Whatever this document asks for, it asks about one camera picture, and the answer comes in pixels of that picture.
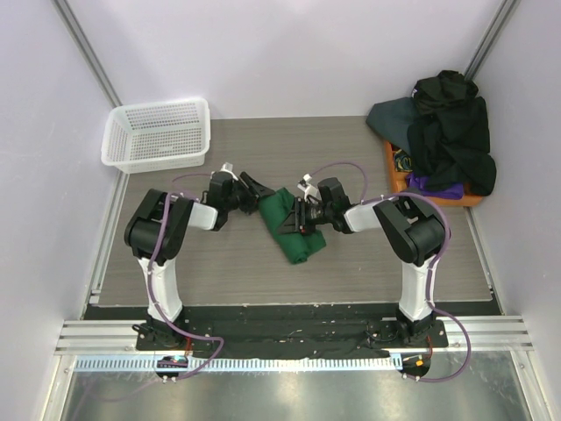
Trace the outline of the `green t shirt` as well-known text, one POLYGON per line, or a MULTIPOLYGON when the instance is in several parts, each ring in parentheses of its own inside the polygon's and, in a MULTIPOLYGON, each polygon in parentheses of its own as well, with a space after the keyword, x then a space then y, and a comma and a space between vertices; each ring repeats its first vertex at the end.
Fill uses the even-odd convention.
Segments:
POLYGON ((280 247, 290 264, 300 264, 310 256, 326 247, 321 232, 309 236, 300 233, 279 234, 278 228, 285 221, 294 204, 295 196, 286 188, 277 189, 275 193, 259 201, 259 214, 273 240, 280 247))

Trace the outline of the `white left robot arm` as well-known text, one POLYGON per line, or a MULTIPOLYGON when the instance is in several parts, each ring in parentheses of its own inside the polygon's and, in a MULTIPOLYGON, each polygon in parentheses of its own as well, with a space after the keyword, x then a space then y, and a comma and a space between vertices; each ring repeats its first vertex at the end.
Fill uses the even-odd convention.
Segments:
POLYGON ((188 228, 219 231, 231 211, 251 215, 274 191, 247 173, 222 169, 209 178, 200 200, 180 193, 149 189, 124 231, 124 243, 141 266, 148 294, 145 326, 157 328, 156 339, 169 350, 187 337, 183 303, 176 280, 176 257, 188 228))

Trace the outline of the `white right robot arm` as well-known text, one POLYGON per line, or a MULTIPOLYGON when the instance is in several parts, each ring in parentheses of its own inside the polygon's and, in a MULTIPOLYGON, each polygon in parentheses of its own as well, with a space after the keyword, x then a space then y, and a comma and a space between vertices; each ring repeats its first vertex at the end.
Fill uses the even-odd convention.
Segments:
POLYGON ((353 204, 336 177, 324 179, 316 186, 308 180, 303 184, 305 195, 293 200, 292 208, 275 232, 309 236, 319 225, 331 225, 343 234, 381 229, 401 261, 401 298, 395 333, 403 345, 418 345, 436 318, 433 281, 451 237, 444 214, 415 188, 353 204))

